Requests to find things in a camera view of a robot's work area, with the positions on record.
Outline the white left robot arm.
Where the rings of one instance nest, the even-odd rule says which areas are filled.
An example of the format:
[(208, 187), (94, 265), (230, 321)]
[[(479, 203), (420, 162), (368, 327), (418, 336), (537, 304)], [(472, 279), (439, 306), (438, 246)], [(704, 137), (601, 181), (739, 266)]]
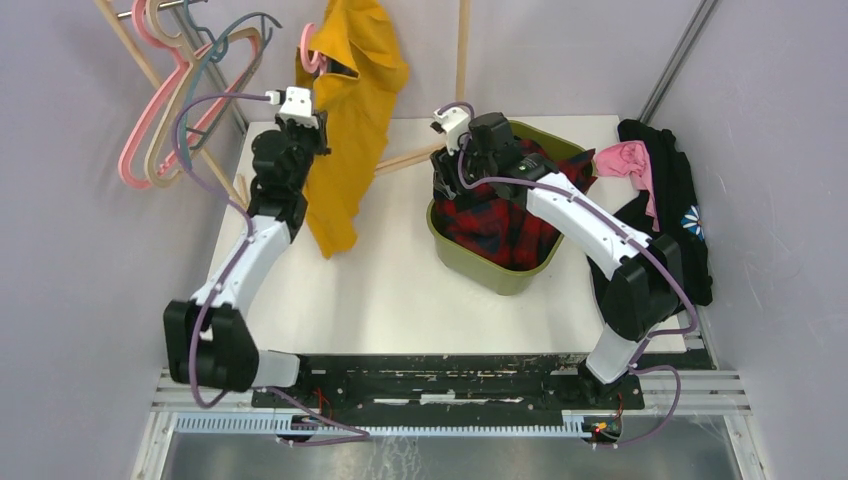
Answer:
[(236, 245), (189, 300), (167, 305), (163, 320), (173, 381), (231, 392), (272, 386), (299, 407), (312, 399), (314, 379), (300, 370), (298, 355), (259, 348), (246, 316), (303, 225), (309, 171), (316, 157), (330, 151), (327, 114), (279, 113), (275, 123), (251, 143), (251, 200)]

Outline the pink plastic hanger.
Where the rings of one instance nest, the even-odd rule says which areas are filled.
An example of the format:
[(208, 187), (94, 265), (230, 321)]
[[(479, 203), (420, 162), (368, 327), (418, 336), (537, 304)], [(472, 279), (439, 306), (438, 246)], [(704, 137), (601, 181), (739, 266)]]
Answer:
[(311, 48), (311, 40), (317, 26), (307, 23), (302, 31), (299, 41), (299, 59), (303, 70), (313, 76), (321, 76), (328, 71), (329, 62), (321, 52)]
[[(195, 22), (189, 1), (136, 0), (130, 10), (115, 13), (109, 1), (97, 3), (113, 30), (156, 88), (131, 131), (118, 159), (118, 174), (134, 189), (167, 188), (183, 169), (171, 134), (178, 112), (195, 98), (203, 76), (227, 93), (241, 92), (250, 82), (279, 23), (262, 12), (247, 14), (222, 33)], [(174, 70), (165, 79), (136, 44), (122, 22), (132, 23), (138, 39), (170, 54)]]

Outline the grey blue plastic hanger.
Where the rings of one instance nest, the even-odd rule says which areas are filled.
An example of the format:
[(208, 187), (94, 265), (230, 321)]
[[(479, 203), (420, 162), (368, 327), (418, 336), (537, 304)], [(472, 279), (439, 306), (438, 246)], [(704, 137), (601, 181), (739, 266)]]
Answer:
[[(196, 71), (188, 76), (188, 90), (180, 103), (182, 108), (195, 99), (201, 80), (209, 70), (215, 71), (219, 68), (219, 64), (228, 55), (231, 45), (242, 39), (247, 39), (252, 49), (247, 66), (225, 88), (231, 94), (241, 92), (259, 68), (264, 51), (270, 44), (274, 33), (282, 28), (281, 22), (273, 15), (262, 11), (253, 11), (237, 18), (223, 31), (216, 34), (209, 27), (195, 20), (192, 5), (191, 1), (182, 2), (181, 15), (186, 21), (188, 29), (203, 39), (205, 44), (201, 48)], [(172, 153), (162, 164), (160, 171), (165, 173), (173, 168), (178, 168), (180, 166), (178, 157), (180, 152), (184, 153), (187, 158), (191, 158), (196, 151), (203, 149), (234, 100), (233, 96), (214, 98), (206, 113), (201, 115), (193, 126), (188, 123), (186, 118), (174, 120), (174, 126), (183, 126), (181, 132), (185, 135), (185, 140), (172, 149)]]

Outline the olive green plastic basket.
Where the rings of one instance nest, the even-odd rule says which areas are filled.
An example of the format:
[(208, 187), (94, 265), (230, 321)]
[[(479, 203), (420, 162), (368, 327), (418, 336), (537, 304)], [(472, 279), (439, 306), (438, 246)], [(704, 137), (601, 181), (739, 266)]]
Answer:
[[(526, 123), (512, 120), (512, 131), (525, 155), (538, 153), (551, 160), (581, 192), (589, 190), (597, 180), (593, 164), (595, 151), (544, 132)], [(560, 238), (546, 260), (535, 269), (512, 271), (502, 268), (442, 236), (432, 213), (434, 198), (428, 206), (428, 228), (434, 237), (436, 253), (441, 262), (456, 273), (502, 296), (512, 296), (528, 288), (532, 279), (553, 259), (564, 236)]]

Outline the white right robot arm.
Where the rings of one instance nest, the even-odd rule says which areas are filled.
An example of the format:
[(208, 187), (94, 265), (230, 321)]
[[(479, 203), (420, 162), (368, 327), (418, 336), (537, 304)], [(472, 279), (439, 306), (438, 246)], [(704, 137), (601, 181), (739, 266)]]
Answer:
[(605, 323), (577, 382), (580, 400), (602, 408), (618, 393), (617, 381), (632, 371), (658, 325), (691, 301), (683, 288), (682, 257), (668, 236), (653, 238), (601, 209), (547, 157), (524, 150), (499, 112), (476, 116), (456, 102), (433, 114), (432, 129), (445, 145), (431, 156), (440, 202), (490, 223), (490, 204), (550, 226), (574, 241), (607, 282), (595, 299)]

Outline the red plaid skirt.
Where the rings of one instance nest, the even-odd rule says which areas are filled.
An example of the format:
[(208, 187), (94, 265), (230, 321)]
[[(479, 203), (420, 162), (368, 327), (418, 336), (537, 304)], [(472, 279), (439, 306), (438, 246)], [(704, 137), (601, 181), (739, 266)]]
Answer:
[(455, 199), (434, 190), (433, 198), (442, 236), (508, 270), (537, 268), (560, 238), (553, 226), (498, 197), (491, 185)]

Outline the yellow skirt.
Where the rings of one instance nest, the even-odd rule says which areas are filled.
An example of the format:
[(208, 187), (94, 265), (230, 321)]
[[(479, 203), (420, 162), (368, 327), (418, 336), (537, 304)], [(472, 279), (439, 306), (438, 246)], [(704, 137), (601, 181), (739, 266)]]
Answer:
[(328, 114), (330, 154), (308, 175), (306, 221), (324, 258), (356, 243), (354, 219), (388, 143), (395, 104), (409, 67), (390, 16), (378, 1), (330, 1), (311, 48), (327, 57), (321, 76), (301, 67), (295, 82), (312, 90), (313, 105)]

